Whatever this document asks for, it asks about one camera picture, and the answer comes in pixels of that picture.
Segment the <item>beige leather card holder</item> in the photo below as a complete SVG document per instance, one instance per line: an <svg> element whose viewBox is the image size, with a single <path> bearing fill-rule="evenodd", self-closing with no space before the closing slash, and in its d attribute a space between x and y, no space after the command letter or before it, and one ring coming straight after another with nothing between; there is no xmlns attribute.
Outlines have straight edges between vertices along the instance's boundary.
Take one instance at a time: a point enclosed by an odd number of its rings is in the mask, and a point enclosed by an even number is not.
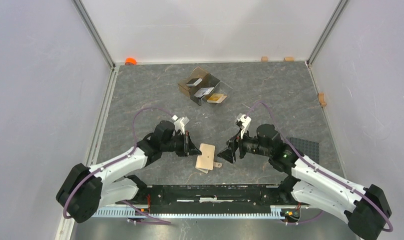
<svg viewBox="0 0 404 240"><path fill-rule="evenodd" d="M222 164L214 161L215 158L215 146L201 143L199 147L201 155L196 159L195 168L205 174L212 171L213 168L221 168Z"/></svg>

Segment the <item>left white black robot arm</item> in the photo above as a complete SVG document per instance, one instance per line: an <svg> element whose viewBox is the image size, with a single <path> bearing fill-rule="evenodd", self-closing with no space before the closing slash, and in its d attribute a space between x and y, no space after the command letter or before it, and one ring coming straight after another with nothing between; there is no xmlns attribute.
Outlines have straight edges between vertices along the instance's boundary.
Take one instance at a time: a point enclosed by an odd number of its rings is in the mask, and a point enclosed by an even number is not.
<svg viewBox="0 0 404 240"><path fill-rule="evenodd" d="M174 152L179 157L200 155L185 129L188 122L187 117L176 116L172 121L163 120L154 132L126 152L96 165L75 165L55 197L65 210L65 218L83 223L106 205L122 200L144 202L147 197L144 185L126 174L149 166L163 153Z"/></svg>

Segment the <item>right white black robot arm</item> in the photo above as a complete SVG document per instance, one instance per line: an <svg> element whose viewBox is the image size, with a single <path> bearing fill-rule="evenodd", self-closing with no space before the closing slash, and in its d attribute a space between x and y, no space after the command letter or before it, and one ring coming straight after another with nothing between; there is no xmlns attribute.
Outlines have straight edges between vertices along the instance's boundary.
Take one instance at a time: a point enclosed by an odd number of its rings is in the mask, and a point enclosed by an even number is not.
<svg viewBox="0 0 404 240"><path fill-rule="evenodd" d="M296 201L332 214L364 240L376 240L391 230L385 225L392 210L379 186L365 187L325 169L282 138L274 125L258 126L255 136L241 129L217 156L233 164L246 154L268 157L275 170L287 174L279 185L281 202Z"/></svg>

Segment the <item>gold VIP card stack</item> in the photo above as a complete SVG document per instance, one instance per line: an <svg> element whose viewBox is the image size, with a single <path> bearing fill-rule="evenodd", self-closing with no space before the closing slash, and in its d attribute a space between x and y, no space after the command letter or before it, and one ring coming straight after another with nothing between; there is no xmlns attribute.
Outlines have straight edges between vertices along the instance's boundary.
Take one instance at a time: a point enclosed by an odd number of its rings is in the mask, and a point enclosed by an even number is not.
<svg viewBox="0 0 404 240"><path fill-rule="evenodd" d="M214 93L207 99L207 102L211 104L220 104L225 100L226 97L226 94Z"/></svg>

